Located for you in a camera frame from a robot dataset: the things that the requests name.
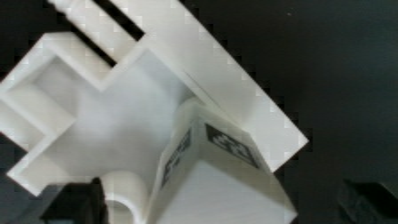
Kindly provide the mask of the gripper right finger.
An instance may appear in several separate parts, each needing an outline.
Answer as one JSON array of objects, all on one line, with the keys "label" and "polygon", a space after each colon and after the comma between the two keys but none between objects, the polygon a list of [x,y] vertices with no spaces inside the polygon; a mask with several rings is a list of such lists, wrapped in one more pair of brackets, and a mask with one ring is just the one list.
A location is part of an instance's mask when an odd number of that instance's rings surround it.
[{"label": "gripper right finger", "polygon": [[398,224],[398,182],[343,180],[336,224]]}]

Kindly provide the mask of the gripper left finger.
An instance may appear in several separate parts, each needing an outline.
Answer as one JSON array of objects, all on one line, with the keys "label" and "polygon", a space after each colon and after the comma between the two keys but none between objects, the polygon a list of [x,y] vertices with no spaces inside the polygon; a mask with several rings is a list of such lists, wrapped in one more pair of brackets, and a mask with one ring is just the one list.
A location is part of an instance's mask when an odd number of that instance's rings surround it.
[{"label": "gripper left finger", "polygon": [[34,199],[16,224],[109,224],[102,180],[50,185]]}]

